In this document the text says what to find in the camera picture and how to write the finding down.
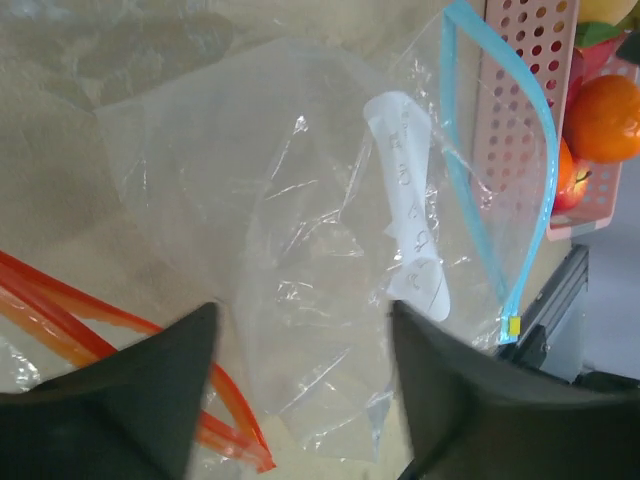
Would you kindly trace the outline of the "zip bag of mixed fruit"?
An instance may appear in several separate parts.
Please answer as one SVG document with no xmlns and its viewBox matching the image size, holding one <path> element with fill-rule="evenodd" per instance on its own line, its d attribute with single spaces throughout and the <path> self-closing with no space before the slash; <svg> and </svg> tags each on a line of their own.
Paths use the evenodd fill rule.
<svg viewBox="0 0 640 480">
<path fill-rule="evenodd" d="M 556 127 L 467 1 L 243 4 L 215 63 L 100 107 L 125 208 L 220 299 L 255 407 L 306 450 L 371 460 L 404 301 L 514 341 L 553 202 Z"/>
</svg>

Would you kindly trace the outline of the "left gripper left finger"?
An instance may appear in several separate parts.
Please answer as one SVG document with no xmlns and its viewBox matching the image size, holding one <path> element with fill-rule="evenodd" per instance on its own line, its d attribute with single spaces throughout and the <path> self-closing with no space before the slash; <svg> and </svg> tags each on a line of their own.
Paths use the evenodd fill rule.
<svg viewBox="0 0 640 480">
<path fill-rule="evenodd" d="M 4 479 L 183 479 L 218 308 L 28 392 L 1 396 Z"/>
</svg>

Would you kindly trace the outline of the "fake orange persimmon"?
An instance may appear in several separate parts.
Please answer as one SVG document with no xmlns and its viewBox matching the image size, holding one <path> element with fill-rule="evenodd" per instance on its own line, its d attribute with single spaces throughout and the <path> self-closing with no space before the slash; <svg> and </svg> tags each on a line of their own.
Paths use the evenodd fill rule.
<svg viewBox="0 0 640 480">
<path fill-rule="evenodd" d="M 574 155 L 599 164 L 639 154 L 639 87 L 622 75 L 585 83 L 564 121 L 564 138 Z"/>
</svg>

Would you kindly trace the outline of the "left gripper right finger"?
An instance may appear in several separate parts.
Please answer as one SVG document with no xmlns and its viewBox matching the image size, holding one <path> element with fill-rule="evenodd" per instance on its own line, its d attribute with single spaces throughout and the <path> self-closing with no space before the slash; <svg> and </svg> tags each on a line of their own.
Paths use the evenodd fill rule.
<svg viewBox="0 0 640 480">
<path fill-rule="evenodd" d="M 573 385 L 390 308 L 413 459 L 404 479 L 636 479 L 639 387 Z"/>
</svg>

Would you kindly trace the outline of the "fake yellow orange fruit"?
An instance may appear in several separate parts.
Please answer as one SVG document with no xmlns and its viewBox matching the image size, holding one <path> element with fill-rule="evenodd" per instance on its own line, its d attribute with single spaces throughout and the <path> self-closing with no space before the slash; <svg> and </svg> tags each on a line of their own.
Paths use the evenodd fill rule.
<svg viewBox="0 0 640 480">
<path fill-rule="evenodd" d="M 619 24 L 636 6 L 638 0 L 581 0 L 578 23 Z"/>
</svg>

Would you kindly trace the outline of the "red yellow fake apple four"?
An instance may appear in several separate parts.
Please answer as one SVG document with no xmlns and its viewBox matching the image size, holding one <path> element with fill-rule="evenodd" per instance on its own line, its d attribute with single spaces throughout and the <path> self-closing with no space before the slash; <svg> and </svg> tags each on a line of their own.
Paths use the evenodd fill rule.
<svg viewBox="0 0 640 480">
<path fill-rule="evenodd" d="M 554 213 L 561 213 L 575 208 L 584 198 L 592 176 L 591 165 L 584 161 L 575 161 L 572 165 L 569 180 L 556 192 L 553 205 Z"/>
</svg>

